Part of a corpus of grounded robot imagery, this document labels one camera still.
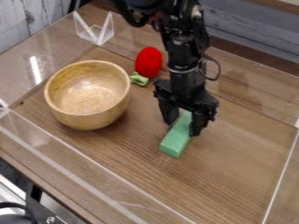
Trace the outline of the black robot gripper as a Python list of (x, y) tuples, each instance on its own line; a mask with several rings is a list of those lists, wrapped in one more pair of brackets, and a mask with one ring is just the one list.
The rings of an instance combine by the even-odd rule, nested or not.
[(208, 69), (197, 66), (190, 70), (173, 70), (170, 79), (154, 81), (154, 97), (165, 122), (171, 125), (180, 117), (180, 109), (192, 112), (190, 135), (197, 137), (216, 120), (220, 100), (206, 89)]

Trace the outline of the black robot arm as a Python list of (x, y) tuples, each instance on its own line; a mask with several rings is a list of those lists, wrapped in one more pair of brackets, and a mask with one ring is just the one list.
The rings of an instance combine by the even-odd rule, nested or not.
[(135, 28), (151, 25), (161, 33), (169, 53), (170, 78), (154, 81), (154, 96), (166, 123), (180, 117), (180, 110), (192, 112), (190, 135), (202, 133), (218, 114), (220, 100), (209, 93), (206, 82), (208, 55), (212, 37), (205, 24), (201, 0), (113, 0), (125, 20)]

